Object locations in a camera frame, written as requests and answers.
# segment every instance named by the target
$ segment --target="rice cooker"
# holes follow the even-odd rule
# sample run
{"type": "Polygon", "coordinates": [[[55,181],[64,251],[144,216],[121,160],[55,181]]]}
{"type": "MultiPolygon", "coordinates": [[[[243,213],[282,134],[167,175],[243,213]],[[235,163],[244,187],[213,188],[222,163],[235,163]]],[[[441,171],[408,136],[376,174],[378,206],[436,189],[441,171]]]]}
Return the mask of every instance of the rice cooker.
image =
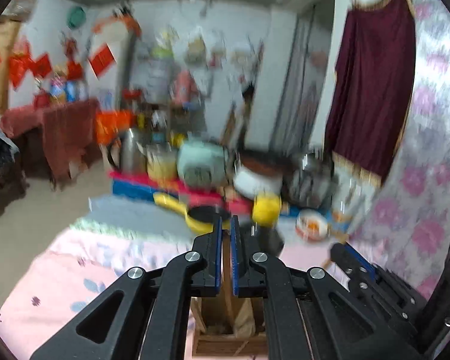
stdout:
{"type": "Polygon", "coordinates": [[[190,188],[210,189],[225,179],[228,152],[222,146],[191,140],[180,147],[178,177],[190,188]]]}

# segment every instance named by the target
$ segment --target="yellow cup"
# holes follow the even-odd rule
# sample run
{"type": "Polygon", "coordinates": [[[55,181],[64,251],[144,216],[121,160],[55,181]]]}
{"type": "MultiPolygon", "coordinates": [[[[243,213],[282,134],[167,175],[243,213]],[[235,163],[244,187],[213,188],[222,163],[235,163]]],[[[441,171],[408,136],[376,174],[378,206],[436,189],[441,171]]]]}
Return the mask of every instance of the yellow cup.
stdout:
{"type": "Polygon", "coordinates": [[[280,211],[282,199],[271,193],[259,193],[255,198],[252,209],[252,221],[264,227],[274,227],[280,211]]]}

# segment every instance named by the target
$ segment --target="frying pan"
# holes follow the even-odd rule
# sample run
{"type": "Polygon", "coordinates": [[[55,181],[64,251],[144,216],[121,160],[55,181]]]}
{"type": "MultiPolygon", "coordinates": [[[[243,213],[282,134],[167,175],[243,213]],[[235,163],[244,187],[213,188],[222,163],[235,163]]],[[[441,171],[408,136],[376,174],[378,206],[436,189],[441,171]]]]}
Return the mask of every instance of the frying pan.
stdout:
{"type": "Polygon", "coordinates": [[[197,234],[207,234],[214,230],[217,215],[222,218],[222,228],[230,228],[231,214],[218,206],[196,206],[188,208],[186,204],[167,193],[155,192],[154,202],[157,206],[173,210],[185,216],[185,222],[197,234]]]}

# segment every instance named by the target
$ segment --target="floor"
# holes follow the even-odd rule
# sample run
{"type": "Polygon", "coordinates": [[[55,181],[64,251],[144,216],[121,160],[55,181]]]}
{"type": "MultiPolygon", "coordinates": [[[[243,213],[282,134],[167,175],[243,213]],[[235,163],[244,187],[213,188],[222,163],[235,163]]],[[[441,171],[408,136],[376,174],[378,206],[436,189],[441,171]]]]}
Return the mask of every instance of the floor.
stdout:
{"type": "Polygon", "coordinates": [[[8,204],[0,216],[0,307],[33,258],[88,212],[88,198],[110,191],[101,161],[63,191],[52,191],[47,180],[27,182],[26,196],[8,204]]]}

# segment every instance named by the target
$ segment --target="metal bolt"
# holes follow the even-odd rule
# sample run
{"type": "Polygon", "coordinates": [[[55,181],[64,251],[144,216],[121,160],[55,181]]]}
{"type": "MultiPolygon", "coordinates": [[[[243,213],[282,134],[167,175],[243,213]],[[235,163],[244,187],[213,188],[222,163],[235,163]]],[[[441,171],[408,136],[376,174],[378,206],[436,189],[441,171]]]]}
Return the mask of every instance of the metal bolt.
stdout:
{"type": "Polygon", "coordinates": [[[325,271],[322,268],[312,268],[310,269],[310,276],[314,279],[323,279],[325,271]]]}
{"type": "Polygon", "coordinates": [[[252,256],[253,261],[256,261],[258,263],[262,263],[264,261],[267,261],[267,255],[265,253],[262,253],[261,251],[254,253],[252,256]]]}
{"type": "Polygon", "coordinates": [[[142,268],[138,268],[137,266],[136,266],[136,267],[133,267],[133,268],[130,268],[130,269],[128,270],[128,272],[127,272],[127,276],[128,276],[130,279],[138,279],[138,278],[141,278],[141,277],[143,276],[143,269],[142,269],[142,268]]]}
{"type": "Polygon", "coordinates": [[[198,253],[197,251],[189,251],[186,255],[185,255],[185,259],[187,261],[197,261],[200,258],[200,253],[198,253]]]}

